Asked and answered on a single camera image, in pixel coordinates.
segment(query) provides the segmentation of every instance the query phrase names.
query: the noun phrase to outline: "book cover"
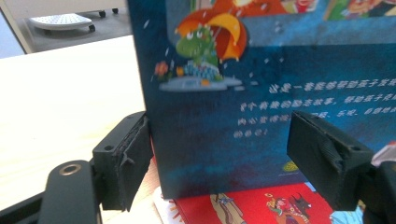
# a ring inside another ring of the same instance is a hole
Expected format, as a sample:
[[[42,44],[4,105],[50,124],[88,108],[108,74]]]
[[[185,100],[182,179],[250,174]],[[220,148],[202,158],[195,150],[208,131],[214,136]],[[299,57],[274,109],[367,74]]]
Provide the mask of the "book cover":
[[[315,190],[295,184],[175,200],[184,223],[362,223],[362,209],[334,212]]]
[[[396,17],[328,21],[324,0],[128,2],[164,198],[304,182],[286,155],[293,110],[374,150],[393,138]]]

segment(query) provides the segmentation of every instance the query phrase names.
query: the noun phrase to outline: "cartoon dragon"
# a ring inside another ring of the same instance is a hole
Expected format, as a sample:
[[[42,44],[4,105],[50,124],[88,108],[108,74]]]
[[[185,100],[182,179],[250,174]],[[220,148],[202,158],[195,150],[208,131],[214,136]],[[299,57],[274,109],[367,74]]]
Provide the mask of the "cartoon dragon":
[[[213,31],[208,26],[200,26],[182,37],[176,46],[177,53],[191,61],[181,69],[183,74],[219,81],[219,57],[215,49]]]

